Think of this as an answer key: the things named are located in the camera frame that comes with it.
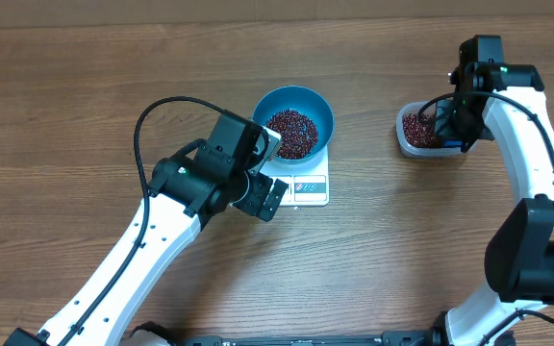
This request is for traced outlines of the blue measuring scoop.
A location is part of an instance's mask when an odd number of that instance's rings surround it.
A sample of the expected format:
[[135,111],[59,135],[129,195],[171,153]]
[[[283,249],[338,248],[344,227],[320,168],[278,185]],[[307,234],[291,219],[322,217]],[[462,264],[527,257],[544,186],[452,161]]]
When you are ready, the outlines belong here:
[[446,140],[442,143],[442,148],[461,148],[463,142],[460,140]]

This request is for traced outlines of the red beans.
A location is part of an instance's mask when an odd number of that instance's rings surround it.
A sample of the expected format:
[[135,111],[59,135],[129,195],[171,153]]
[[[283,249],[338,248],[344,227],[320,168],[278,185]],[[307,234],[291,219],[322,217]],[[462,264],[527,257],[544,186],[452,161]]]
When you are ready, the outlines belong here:
[[282,137],[282,145],[277,152],[281,159],[304,159],[318,142],[315,123],[307,115],[296,110],[286,109],[274,113],[266,127]]

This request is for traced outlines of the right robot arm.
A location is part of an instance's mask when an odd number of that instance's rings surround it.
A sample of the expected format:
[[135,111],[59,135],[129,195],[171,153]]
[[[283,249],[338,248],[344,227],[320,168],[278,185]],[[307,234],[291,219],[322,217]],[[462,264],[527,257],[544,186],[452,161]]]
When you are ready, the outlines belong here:
[[507,64],[499,36],[459,47],[454,92],[432,100],[435,134],[467,152],[496,141],[515,207],[485,251],[485,280],[437,321],[443,345],[511,345],[511,327],[554,306],[554,131],[541,75]]

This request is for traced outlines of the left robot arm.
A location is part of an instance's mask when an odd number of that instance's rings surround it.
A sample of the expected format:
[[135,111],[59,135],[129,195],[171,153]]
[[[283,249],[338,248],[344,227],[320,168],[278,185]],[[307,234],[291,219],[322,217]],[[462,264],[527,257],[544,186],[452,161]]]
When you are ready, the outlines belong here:
[[262,174],[280,135],[223,112],[208,138],[160,160],[142,178],[143,197],[121,239],[85,285],[32,334],[20,328],[5,345],[119,345],[148,293],[215,215],[233,206],[272,219],[287,189]]

